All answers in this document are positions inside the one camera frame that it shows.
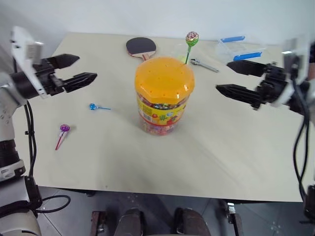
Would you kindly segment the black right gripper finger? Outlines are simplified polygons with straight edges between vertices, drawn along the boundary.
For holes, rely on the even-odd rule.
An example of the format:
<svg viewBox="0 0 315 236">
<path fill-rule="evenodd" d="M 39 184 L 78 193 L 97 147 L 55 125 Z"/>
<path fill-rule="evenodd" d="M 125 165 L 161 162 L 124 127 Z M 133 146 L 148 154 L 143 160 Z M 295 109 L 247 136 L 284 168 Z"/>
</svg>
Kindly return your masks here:
<svg viewBox="0 0 315 236">
<path fill-rule="evenodd" d="M 235 84 L 216 85 L 216 89 L 225 97 L 250 104 L 256 110 L 260 108 L 261 97 L 256 91 Z"/>
<path fill-rule="evenodd" d="M 249 60 L 231 61 L 226 66 L 238 74 L 253 75 L 256 77 L 261 77 L 273 68 L 272 64 L 261 64 Z"/>
</svg>

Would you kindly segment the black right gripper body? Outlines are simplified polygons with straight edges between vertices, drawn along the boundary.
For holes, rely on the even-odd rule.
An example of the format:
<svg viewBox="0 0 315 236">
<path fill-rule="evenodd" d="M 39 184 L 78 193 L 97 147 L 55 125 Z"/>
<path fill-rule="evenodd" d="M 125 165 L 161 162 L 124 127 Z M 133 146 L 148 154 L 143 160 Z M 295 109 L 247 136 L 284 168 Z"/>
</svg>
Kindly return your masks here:
<svg viewBox="0 0 315 236">
<path fill-rule="evenodd" d="M 264 79 L 256 87 L 260 100 L 253 108 L 259 109 L 261 104 L 274 103 L 284 92 L 288 85 L 284 69 L 273 64 L 255 63 L 255 76 L 265 75 Z"/>
</svg>

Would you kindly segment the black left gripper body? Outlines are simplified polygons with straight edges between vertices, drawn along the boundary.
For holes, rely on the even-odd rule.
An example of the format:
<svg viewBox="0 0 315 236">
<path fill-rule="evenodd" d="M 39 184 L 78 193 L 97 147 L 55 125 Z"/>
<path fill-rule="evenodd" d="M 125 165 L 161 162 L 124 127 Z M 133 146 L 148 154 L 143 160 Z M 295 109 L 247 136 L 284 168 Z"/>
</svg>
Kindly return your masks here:
<svg viewBox="0 0 315 236">
<path fill-rule="evenodd" d="M 48 95 L 54 96 L 59 94 L 62 86 L 62 80 L 55 76 L 55 70 L 46 59 L 41 60 L 41 64 L 34 64 L 36 77 L 42 84 Z"/>
</svg>

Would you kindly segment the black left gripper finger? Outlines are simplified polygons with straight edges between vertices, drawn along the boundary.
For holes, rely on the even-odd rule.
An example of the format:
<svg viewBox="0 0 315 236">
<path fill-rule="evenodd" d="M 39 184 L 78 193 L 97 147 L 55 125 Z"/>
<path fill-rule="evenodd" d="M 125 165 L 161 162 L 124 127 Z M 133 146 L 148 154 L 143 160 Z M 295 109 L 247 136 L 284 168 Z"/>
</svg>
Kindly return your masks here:
<svg viewBox="0 0 315 236">
<path fill-rule="evenodd" d="M 96 73 L 92 72 L 83 72 L 77 75 L 74 75 L 72 78 L 67 80 L 62 80 L 62 86 L 59 89 L 59 92 L 73 92 L 75 90 L 84 88 L 91 84 L 97 77 Z"/>
<path fill-rule="evenodd" d="M 47 61 L 54 69 L 63 69 L 73 65 L 80 57 L 72 54 L 61 54 L 54 57 L 50 57 Z"/>
</svg>

